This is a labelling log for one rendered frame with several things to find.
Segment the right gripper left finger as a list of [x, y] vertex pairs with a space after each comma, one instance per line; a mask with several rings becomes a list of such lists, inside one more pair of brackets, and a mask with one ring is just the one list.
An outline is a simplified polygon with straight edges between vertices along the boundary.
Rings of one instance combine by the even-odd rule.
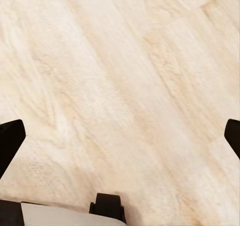
[[0, 179], [26, 138], [22, 119], [0, 124]]

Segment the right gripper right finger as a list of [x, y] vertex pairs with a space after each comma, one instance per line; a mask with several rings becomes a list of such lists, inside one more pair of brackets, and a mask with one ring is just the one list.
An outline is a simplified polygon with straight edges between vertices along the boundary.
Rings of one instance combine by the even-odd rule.
[[240, 159], [240, 121], [235, 119], [229, 119], [225, 131], [224, 137], [235, 151]]

